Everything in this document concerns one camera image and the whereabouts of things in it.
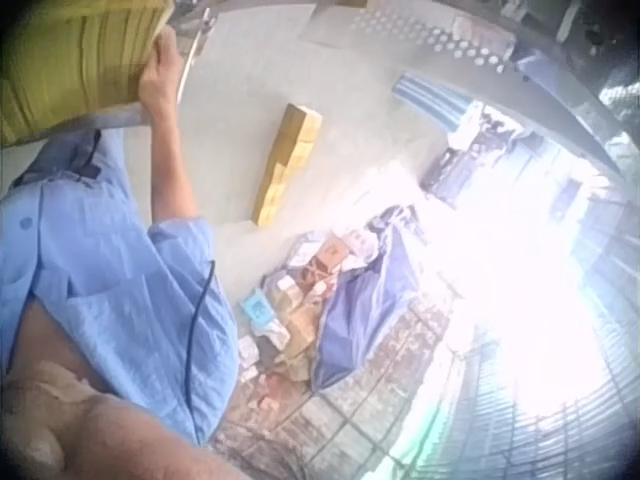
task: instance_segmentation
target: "man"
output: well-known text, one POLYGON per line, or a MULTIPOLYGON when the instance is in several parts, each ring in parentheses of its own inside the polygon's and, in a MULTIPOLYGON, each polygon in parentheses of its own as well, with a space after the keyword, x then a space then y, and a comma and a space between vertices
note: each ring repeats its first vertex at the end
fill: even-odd
POLYGON ((148 231, 122 131, 52 138, 0 203, 2 440, 37 477, 244 478, 193 446, 220 422, 238 360, 181 153, 182 67, 166 29, 139 86, 148 231))

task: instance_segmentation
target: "blue tarp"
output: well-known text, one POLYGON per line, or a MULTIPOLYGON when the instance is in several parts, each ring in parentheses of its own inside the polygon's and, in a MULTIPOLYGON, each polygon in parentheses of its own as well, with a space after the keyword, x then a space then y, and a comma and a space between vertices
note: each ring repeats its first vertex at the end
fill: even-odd
POLYGON ((314 391, 361 367, 419 293, 426 242, 413 208, 391 207, 367 228, 378 236, 380 253, 366 267, 338 279, 318 341, 314 391))

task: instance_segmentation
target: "package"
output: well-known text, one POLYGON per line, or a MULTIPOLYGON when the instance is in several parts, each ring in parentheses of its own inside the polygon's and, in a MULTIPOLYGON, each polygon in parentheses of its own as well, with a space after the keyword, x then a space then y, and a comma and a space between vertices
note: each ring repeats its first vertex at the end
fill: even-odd
POLYGON ((342 240, 349 250, 353 252, 353 255, 365 264, 368 264, 378 256, 380 242, 378 236, 371 230, 364 228, 351 230, 347 235, 342 237, 342 240))
POLYGON ((276 371, 286 375, 292 382, 307 382, 311 379, 311 365, 314 355, 310 348, 289 360, 284 360, 276 366, 276 371))
POLYGON ((336 235, 330 235, 316 253, 316 259, 324 266, 327 272, 333 272, 349 256, 351 251, 348 245, 336 235))
POLYGON ((325 238, 325 235, 318 232, 309 232, 302 235, 289 253, 289 257, 285 262, 287 268, 302 268, 307 265, 320 250, 325 238))
POLYGON ((283 314, 297 308, 304 299, 304 293, 285 270, 269 275, 264 281, 264 291, 276 314, 283 320, 286 319, 283 314))
POLYGON ((282 323, 277 318, 273 318, 269 323, 261 327, 251 324, 253 333, 259 337, 267 337, 269 341, 279 350, 283 351, 291 335, 282 323))
POLYGON ((240 357, 240 365, 245 369, 258 363, 258 360, 260 360, 258 346, 250 335, 245 335, 238 340, 238 355, 240 357))
POLYGON ((285 360, 297 357, 307 347, 315 344, 322 312, 322 305, 304 303, 288 315, 287 330, 291 340, 283 351, 285 360))
POLYGON ((296 284, 306 296, 316 288, 318 283, 323 282, 330 276, 331 274, 327 271, 325 265, 314 256, 296 275, 296 284))

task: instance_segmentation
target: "wire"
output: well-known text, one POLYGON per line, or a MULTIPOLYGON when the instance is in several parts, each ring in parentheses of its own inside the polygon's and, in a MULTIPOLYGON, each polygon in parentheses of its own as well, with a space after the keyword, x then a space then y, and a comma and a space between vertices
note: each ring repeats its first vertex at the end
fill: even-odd
POLYGON ((209 269, 209 275, 207 277, 207 281, 202 288, 202 292, 200 293, 200 298, 198 298, 198 302, 196 303, 196 308, 193 311, 193 316, 191 317, 191 323, 189 325, 189 337, 187 338, 187 357, 184 361, 184 397, 187 402, 187 408, 189 409, 189 413, 191 414, 191 419, 193 420, 193 431, 196 435, 196 440, 198 444, 201 444, 200 437, 198 436, 198 430, 196 428, 196 420, 193 413, 193 398, 191 395, 191 363, 192 363, 192 355, 193 355, 193 334, 196 329, 196 324, 198 323, 198 318, 200 317, 200 309, 202 308, 202 304, 204 303, 204 299, 207 296, 207 292, 209 291, 209 287, 211 287, 211 282, 213 281, 213 274, 216 270, 216 262, 211 262, 211 268, 209 269))

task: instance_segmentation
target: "concrete floor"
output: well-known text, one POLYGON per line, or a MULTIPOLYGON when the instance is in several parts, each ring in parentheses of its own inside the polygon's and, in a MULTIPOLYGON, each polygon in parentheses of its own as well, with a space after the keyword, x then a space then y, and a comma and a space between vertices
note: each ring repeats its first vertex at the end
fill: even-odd
MULTIPOLYGON (((364 221, 416 195, 414 179, 445 148, 444 132, 392 96, 399 70, 298 40, 310 13, 290 6, 221 16, 180 106, 188 170, 215 228, 218 272, 234 305, 299 234, 364 221), (259 229, 250 221, 254 196, 288 102, 315 109, 324 125, 274 225, 259 229)), ((3 191, 38 148, 3 152, 3 191)), ((126 149, 149 222, 148 129, 130 129, 126 149)))

